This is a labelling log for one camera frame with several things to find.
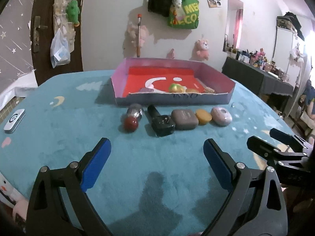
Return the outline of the pink plush toy right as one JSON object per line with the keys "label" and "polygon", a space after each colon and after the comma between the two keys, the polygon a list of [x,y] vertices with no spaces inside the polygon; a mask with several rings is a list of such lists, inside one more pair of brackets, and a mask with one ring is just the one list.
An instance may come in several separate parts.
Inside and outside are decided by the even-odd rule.
{"label": "pink plush toy right", "polygon": [[196,42],[196,54],[201,60],[208,61],[209,59],[209,45],[208,40],[200,39]]}

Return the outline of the amber dome soap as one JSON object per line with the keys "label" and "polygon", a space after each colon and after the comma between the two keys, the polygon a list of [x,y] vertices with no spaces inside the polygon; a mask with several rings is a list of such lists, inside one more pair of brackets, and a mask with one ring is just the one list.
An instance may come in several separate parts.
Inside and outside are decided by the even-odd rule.
{"label": "amber dome soap", "polygon": [[199,93],[199,91],[197,89],[193,89],[193,88],[187,88],[185,90],[186,93]]}
{"label": "amber dome soap", "polygon": [[195,115],[199,121],[199,125],[206,125],[212,120],[212,115],[204,109],[197,109]]}

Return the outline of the yellow green capybara toy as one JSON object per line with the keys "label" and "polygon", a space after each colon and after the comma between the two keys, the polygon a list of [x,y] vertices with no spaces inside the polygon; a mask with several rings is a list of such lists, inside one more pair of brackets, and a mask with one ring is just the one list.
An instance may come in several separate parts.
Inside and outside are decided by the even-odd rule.
{"label": "yellow green capybara toy", "polygon": [[183,87],[181,84],[172,83],[169,86],[169,93],[184,93],[186,88]]}

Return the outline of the green tote bag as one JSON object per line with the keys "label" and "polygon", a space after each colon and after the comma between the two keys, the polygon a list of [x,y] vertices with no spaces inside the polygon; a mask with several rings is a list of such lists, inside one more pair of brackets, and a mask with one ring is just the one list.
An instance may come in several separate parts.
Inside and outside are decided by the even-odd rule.
{"label": "green tote bag", "polygon": [[197,29],[199,12],[198,0],[171,0],[168,25],[176,29]]}

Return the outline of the white plastic bag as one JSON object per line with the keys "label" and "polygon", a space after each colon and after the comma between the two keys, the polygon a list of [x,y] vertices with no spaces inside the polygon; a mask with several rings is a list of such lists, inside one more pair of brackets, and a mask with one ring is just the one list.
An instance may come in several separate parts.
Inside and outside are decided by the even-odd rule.
{"label": "white plastic bag", "polygon": [[50,59],[53,68],[70,63],[70,51],[67,38],[59,28],[52,40]]}

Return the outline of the amber dome soap front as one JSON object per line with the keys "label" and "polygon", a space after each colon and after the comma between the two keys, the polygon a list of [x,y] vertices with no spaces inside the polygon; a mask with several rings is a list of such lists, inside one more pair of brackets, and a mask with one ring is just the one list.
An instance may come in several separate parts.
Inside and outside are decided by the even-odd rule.
{"label": "amber dome soap front", "polygon": [[185,90],[186,93],[199,93],[199,91],[197,89],[193,89],[193,88],[187,88]]}

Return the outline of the white remote device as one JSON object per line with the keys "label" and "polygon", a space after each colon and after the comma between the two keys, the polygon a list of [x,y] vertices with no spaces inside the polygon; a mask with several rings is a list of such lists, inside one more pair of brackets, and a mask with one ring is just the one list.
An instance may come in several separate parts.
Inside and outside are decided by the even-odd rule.
{"label": "white remote device", "polygon": [[16,110],[12,116],[9,118],[7,123],[4,126],[5,133],[11,134],[15,131],[23,117],[25,116],[25,109]]}

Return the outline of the green dinosaur plush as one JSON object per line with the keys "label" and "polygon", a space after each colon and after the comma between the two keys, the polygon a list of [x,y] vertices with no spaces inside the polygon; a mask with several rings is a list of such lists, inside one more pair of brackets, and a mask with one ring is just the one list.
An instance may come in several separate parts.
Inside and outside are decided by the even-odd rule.
{"label": "green dinosaur plush", "polygon": [[66,7],[67,19],[69,22],[73,23],[75,27],[80,25],[79,14],[80,9],[77,0],[71,0]]}

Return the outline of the brown eye shadow case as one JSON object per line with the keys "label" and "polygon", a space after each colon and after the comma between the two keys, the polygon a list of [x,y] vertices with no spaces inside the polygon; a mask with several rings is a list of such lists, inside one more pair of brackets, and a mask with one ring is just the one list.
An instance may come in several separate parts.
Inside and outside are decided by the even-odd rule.
{"label": "brown eye shadow case", "polygon": [[180,131],[195,129],[199,124],[198,118],[190,109],[175,109],[171,118],[175,122],[175,129]]}

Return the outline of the pink plush toy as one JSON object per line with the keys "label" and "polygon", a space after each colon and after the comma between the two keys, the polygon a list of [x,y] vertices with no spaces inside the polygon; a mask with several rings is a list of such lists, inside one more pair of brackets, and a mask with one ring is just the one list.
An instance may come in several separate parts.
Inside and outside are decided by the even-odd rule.
{"label": "pink plush toy", "polygon": [[[137,25],[129,24],[127,32],[131,38],[131,43],[133,44],[134,47],[137,47],[138,41]],[[142,48],[145,44],[146,37],[149,35],[148,29],[145,25],[141,25],[140,33],[141,33],[140,47]]]}
{"label": "pink plush toy", "polygon": [[201,60],[208,61],[209,59],[209,45],[208,40],[200,39],[196,42],[196,54]]}

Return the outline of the purple nail polish bottle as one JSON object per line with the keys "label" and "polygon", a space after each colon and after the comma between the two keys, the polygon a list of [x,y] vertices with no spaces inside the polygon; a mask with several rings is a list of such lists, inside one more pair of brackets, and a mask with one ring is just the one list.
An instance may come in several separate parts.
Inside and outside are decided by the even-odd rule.
{"label": "purple nail polish bottle", "polygon": [[139,93],[154,93],[154,89],[144,87],[139,90]]}

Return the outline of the silver shiny egg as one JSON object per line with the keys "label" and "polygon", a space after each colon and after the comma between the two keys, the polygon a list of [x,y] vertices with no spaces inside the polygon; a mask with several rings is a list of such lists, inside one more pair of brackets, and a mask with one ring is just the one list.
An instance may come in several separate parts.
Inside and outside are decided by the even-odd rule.
{"label": "silver shiny egg", "polygon": [[144,109],[141,104],[133,103],[129,105],[127,110],[127,116],[136,118],[136,120],[140,121],[144,114]]}

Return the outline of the black nail polish bottle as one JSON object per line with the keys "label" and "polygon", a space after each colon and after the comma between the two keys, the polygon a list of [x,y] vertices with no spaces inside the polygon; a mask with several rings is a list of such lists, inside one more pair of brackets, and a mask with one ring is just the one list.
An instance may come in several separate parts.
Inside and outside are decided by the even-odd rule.
{"label": "black nail polish bottle", "polygon": [[151,117],[151,127],[158,137],[164,137],[174,133],[175,122],[169,115],[161,115],[154,105],[149,105],[147,112]]}

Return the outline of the dark brown door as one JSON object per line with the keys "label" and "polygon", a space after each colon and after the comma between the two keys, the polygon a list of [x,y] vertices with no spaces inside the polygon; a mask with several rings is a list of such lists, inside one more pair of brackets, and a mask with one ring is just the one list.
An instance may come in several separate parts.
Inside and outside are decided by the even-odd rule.
{"label": "dark brown door", "polygon": [[[81,52],[81,24],[75,27],[69,22],[66,7],[71,0],[34,0],[31,13],[31,56],[38,85],[48,79],[65,73],[83,70]],[[77,0],[80,9],[81,23],[82,0]],[[58,29],[67,38],[70,51],[70,63],[51,65],[50,48]]]}

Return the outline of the clear plastic cup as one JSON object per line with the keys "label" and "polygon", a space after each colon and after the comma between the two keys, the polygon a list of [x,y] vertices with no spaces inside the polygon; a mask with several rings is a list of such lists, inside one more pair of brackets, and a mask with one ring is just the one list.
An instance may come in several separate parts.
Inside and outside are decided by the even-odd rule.
{"label": "clear plastic cup", "polygon": [[240,105],[239,102],[233,102],[233,103],[231,104],[231,108],[238,109],[238,108],[239,108],[239,105]]}

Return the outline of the pink cardboard tray box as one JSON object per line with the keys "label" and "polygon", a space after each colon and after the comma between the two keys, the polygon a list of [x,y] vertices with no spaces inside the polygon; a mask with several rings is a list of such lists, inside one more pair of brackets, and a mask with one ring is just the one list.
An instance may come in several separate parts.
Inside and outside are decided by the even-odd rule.
{"label": "pink cardboard tray box", "polygon": [[[228,104],[235,82],[203,62],[127,58],[111,76],[115,101],[118,105],[213,105]],[[169,93],[172,83],[199,93]],[[139,93],[141,88],[152,88],[154,93]],[[206,87],[216,93],[204,92]]]}

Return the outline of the teal moon star blanket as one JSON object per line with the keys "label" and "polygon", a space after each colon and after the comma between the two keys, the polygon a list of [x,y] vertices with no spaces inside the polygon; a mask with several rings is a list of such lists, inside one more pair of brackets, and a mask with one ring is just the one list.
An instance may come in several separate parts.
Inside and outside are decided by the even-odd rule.
{"label": "teal moon star blanket", "polygon": [[[236,84],[226,106],[231,125],[214,123],[157,137],[144,116],[123,131],[125,107],[115,104],[110,71],[55,76],[20,104],[16,130],[1,132],[1,173],[26,198],[42,166],[64,168],[102,137],[112,151],[88,197],[114,235],[189,235],[203,231],[227,197],[204,154],[212,138],[235,161],[258,168],[246,142],[257,136],[278,146],[269,130],[291,128],[260,98]],[[239,108],[231,108],[239,102]]]}

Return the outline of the lilac round case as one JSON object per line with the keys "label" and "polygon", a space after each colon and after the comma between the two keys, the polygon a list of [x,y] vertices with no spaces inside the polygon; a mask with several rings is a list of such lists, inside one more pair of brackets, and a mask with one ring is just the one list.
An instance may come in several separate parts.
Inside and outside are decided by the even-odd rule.
{"label": "lilac round case", "polygon": [[220,126],[228,126],[232,122],[232,116],[224,107],[213,107],[211,110],[212,120]]}

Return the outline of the dark cloth covered table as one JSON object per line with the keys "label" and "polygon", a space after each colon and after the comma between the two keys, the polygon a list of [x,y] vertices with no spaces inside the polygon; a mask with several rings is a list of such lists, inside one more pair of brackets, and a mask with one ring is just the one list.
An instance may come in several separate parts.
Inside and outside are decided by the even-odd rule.
{"label": "dark cloth covered table", "polygon": [[227,57],[221,71],[229,78],[236,80],[255,95],[282,95],[293,96],[294,88],[267,72],[252,65]]}

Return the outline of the pink plush toy centre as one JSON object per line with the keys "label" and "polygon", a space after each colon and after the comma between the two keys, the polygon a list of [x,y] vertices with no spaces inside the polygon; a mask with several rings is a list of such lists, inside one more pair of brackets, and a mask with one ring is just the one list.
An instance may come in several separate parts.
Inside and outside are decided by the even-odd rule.
{"label": "pink plush toy centre", "polygon": [[[133,44],[134,47],[137,47],[138,41],[137,25],[129,24],[127,32],[131,38],[131,43]],[[145,44],[146,37],[149,35],[148,29],[145,25],[141,25],[140,33],[141,33],[140,47],[142,48]]]}

